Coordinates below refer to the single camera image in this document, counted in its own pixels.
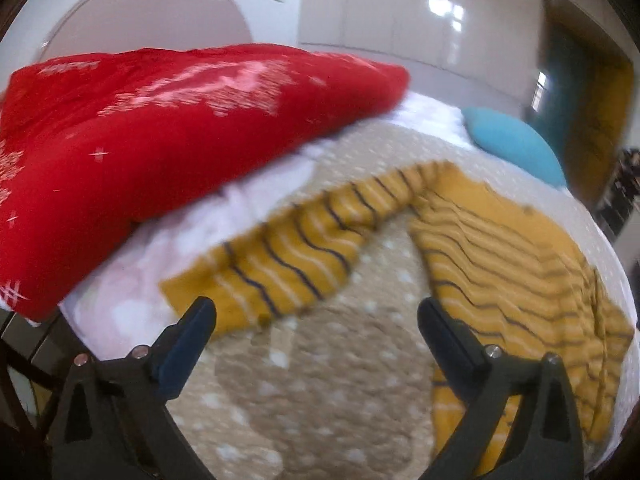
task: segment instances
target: red blanket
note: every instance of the red blanket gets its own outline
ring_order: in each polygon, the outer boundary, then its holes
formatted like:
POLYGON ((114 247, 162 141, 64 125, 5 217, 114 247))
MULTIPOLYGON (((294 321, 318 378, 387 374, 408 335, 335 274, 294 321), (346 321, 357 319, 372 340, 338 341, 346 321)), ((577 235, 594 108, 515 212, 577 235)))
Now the red blanket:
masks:
POLYGON ((19 70, 0 121, 0 306, 43 320, 135 224, 390 110, 407 83, 399 66, 262 44, 19 70))

